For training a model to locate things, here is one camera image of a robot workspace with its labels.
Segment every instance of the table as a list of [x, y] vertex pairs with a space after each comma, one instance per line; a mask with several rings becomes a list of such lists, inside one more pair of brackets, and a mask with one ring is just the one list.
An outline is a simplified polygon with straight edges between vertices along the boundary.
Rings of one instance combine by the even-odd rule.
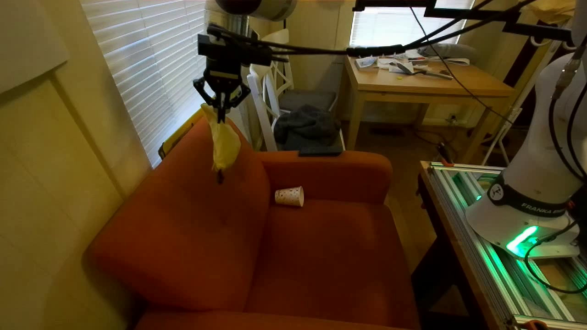
[[[456, 77], [468, 86], [468, 90], [478, 95], [483, 103], [492, 106], [503, 117], [509, 116], [509, 108], [503, 106], [512, 95], [512, 88], [498, 81], [496, 77], [485, 73], [476, 66], [450, 66]], [[366, 103], [445, 103], [445, 105], [478, 105], [478, 101], [457, 83], [448, 79], [439, 79], [432, 75], [402, 75], [386, 70], [362, 72], [358, 70], [355, 59], [345, 59], [347, 79], [342, 83], [340, 105], [351, 105], [351, 125], [347, 136], [347, 149], [356, 147], [356, 138], [360, 132], [360, 123], [364, 117]], [[500, 128], [501, 117], [485, 112], [472, 136], [467, 152], [459, 158], [461, 161], [470, 161], [474, 152], [483, 143], [487, 134], [494, 134]]]
[[[527, 266], [479, 238], [465, 222], [465, 209], [478, 200], [500, 167], [422, 161], [419, 193], [437, 231], [437, 240], [413, 273], [421, 315], [450, 286], [457, 286], [470, 312], [470, 328], [516, 328], [542, 319], [553, 328], [587, 328], [587, 293], [558, 295], [533, 281]], [[580, 259], [542, 260], [533, 268], [551, 284], [577, 286], [571, 279], [587, 279]]]

